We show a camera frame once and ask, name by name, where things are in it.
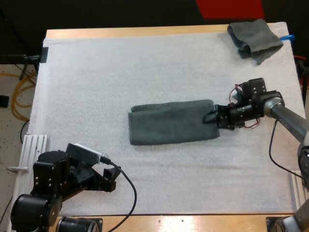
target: red wire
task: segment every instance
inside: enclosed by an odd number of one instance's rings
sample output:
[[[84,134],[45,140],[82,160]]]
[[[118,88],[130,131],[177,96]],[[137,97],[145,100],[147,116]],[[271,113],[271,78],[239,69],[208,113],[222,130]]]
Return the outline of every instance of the red wire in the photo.
[[[235,87],[232,89],[232,91],[231,91],[230,94],[228,95],[228,100],[229,100],[230,104],[232,104],[232,102],[231,102],[231,95],[232,95],[232,92],[233,92],[235,89],[237,89],[239,86],[240,86],[240,85],[235,85]]]
[[[303,56],[297,56],[297,55],[295,55],[294,58],[295,58],[295,59],[306,60],[306,57],[303,57]]]
[[[259,118],[256,119],[256,122],[254,124],[252,124],[251,126],[248,126],[248,127],[245,125],[244,128],[254,129],[254,128],[257,128],[258,125],[260,125],[260,119]]]

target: floor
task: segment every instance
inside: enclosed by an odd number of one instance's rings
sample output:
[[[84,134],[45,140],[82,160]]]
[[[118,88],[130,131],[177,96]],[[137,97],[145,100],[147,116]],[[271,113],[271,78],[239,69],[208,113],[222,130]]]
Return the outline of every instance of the floor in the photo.
[[[28,71],[33,72],[34,67],[29,66]],[[0,65],[0,73],[11,73],[20,75],[21,70],[15,65]],[[15,77],[4,77],[0,76],[0,95],[10,96],[14,91],[19,79]],[[22,104],[29,104],[33,100],[34,88],[26,90],[20,95],[18,101]],[[24,116],[30,116],[31,108],[26,108],[20,110]],[[306,117],[309,118],[309,104],[306,106]],[[6,170],[6,167],[18,166],[19,157],[21,151],[21,141],[20,141],[20,130],[24,124],[15,118],[8,108],[0,108],[0,217],[2,216],[5,207],[7,206],[14,190],[15,177],[16,174]],[[6,211],[3,222],[0,224],[0,232],[6,230],[7,222],[9,220],[9,211],[11,206],[9,206]]]

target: crumpled gray cloth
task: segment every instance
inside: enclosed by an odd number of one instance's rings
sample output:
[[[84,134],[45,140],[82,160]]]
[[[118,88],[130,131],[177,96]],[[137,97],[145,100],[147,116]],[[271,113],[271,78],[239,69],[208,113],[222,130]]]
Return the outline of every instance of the crumpled gray cloth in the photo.
[[[204,123],[212,106],[212,100],[134,106],[128,114],[130,143],[177,144],[217,138],[217,123]]]
[[[252,57],[260,65],[283,46],[262,19],[253,22],[231,23],[227,27],[234,44],[239,47],[241,58]]]

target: wooden table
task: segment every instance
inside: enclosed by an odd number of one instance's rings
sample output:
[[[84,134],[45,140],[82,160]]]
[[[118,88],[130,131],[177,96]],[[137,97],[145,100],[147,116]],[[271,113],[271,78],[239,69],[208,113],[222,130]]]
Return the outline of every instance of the wooden table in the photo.
[[[223,32],[227,25],[202,25],[150,28],[106,28],[106,29],[57,29],[48,30],[50,39],[103,38],[127,36],[155,36],[188,33]],[[169,215],[131,216],[117,232],[265,232],[266,217],[280,215]],[[107,232],[121,221],[123,216],[97,216],[103,219],[103,231]]]

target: black background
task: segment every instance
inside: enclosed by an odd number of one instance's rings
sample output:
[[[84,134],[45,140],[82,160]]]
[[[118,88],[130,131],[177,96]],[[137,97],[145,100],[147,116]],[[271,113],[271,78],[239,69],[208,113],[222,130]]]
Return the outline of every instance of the black background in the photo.
[[[290,34],[295,35],[294,53],[309,54],[309,1],[262,2],[267,22],[287,22]],[[47,29],[228,24],[237,21],[205,20],[195,0],[0,0],[0,12],[3,13],[0,15],[0,55],[40,54]]]

